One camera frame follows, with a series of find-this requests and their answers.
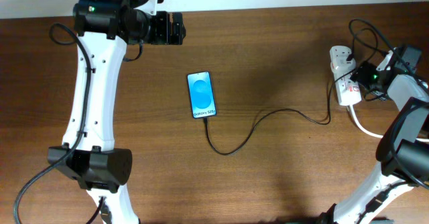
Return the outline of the white power strip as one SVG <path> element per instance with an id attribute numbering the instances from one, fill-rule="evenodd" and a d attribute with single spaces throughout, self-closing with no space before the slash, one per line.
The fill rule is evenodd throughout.
<path id="1" fill-rule="evenodd" d="M 330 53 L 330 59 L 331 60 L 333 60 L 335 58 L 346 58 L 348 60 L 348 57 L 351 54 L 351 49 L 346 47 L 346 46 L 333 46 L 330 49 L 329 53 Z M 339 101 L 339 105 L 341 105 L 341 106 L 354 105 L 354 104 L 359 103 L 362 100 L 361 92 L 360 92 L 358 83 L 353 82 L 350 79 L 350 77 L 352 75 L 352 73 L 351 73 L 352 71 L 347 72 L 346 74 L 338 76 L 338 77 L 333 75 L 334 80 L 336 81 L 335 87 L 336 87 L 336 91 L 337 91 L 337 98 Z"/>

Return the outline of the blue Samsung Galaxy smartphone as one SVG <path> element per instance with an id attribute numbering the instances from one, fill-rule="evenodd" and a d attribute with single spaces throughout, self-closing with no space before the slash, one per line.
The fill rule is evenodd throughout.
<path id="1" fill-rule="evenodd" d="M 209 72 L 188 74 L 187 81 L 193 118 L 215 116 L 217 108 Z"/>

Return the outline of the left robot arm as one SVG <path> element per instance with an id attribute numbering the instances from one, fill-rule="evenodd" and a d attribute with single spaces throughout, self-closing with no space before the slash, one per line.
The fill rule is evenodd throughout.
<path id="1" fill-rule="evenodd" d="M 117 80 L 129 45 L 180 45 L 181 13 L 158 11 L 164 0 L 79 0 L 74 6 L 78 70 L 70 121 L 48 162 L 87 191 L 104 223 L 138 223 L 127 181 L 132 153 L 115 147 Z"/>

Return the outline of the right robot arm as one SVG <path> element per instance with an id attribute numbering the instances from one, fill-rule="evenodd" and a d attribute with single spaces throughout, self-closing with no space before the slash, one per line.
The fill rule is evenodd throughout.
<path id="1" fill-rule="evenodd" d="M 376 151 L 377 163 L 347 199 L 322 213 L 317 223 L 370 223 L 388 204 L 428 181 L 428 144 L 419 140 L 428 120 L 428 86 L 415 75 L 415 68 L 388 66 L 393 79 L 387 96 L 399 114 L 381 137 Z"/>

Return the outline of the white USB charger plug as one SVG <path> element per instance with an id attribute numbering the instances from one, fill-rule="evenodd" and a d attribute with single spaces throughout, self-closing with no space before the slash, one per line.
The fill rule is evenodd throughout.
<path id="1" fill-rule="evenodd" d="M 354 59 L 348 61 L 346 58 L 335 58 L 331 60 L 332 73 L 338 77 L 346 74 L 356 68 L 356 62 Z"/>

